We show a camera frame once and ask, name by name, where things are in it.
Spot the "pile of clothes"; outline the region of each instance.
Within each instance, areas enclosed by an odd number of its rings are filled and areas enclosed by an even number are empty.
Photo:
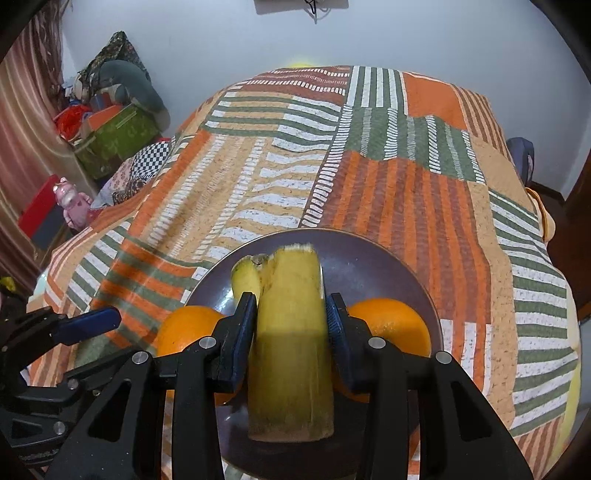
[[[76,146],[133,103],[149,112],[160,131],[170,124],[150,74],[124,32],[115,33],[88,66],[65,84],[69,106],[54,119],[60,135]]]

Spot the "striped quilt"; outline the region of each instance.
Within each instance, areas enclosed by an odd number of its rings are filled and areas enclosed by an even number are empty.
[[[40,303],[76,315],[106,304],[121,327],[31,371],[129,345],[240,245],[288,228],[363,235],[412,268],[444,347],[473,378],[541,478],[565,448],[580,387],[574,303],[482,95],[392,69],[279,69],[232,85],[180,127],[161,171],[57,249]],[[166,420],[171,420],[171,405]],[[418,478],[418,437],[409,478]],[[170,429],[164,474],[170,477]],[[226,466],[226,475],[241,472]]]

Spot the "pink toy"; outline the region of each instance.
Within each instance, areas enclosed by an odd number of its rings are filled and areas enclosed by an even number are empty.
[[[92,199],[83,192],[78,192],[76,185],[62,177],[53,187],[57,204],[64,209],[64,219],[70,228],[82,230],[87,227],[88,210]]]

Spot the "storage box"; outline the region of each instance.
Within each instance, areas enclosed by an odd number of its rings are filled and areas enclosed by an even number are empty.
[[[76,157],[94,180],[112,175],[121,163],[160,136],[152,116],[135,105],[76,145]]]

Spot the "plate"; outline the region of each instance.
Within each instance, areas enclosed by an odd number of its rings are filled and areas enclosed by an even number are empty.
[[[443,349],[441,324],[424,287],[413,272],[385,248],[351,233],[300,228],[253,240],[220,260],[201,279],[188,305],[234,313],[230,285],[234,264],[246,255],[271,254],[283,245],[312,244],[318,253],[327,294],[339,292],[345,304],[385,297],[410,305],[425,321],[431,351]],[[246,387],[216,409],[220,451],[227,463],[267,480],[328,480],[355,473],[359,463],[367,405],[335,392],[335,434],[308,443],[267,443],[248,438]],[[410,397],[411,430],[418,425],[416,399]]]

